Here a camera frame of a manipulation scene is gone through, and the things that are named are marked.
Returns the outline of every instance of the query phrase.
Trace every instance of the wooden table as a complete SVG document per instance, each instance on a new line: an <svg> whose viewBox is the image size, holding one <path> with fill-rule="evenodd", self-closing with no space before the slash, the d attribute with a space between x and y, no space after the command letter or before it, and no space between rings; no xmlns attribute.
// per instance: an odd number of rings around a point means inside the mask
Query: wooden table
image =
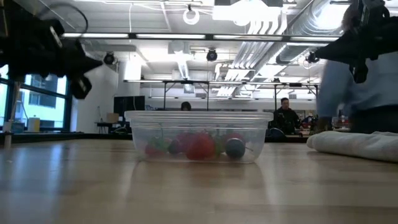
<svg viewBox="0 0 398 224"><path fill-rule="evenodd" d="M131 141L0 152L0 223L397 223L398 166L266 144L255 164L137 165Z"/></svg>

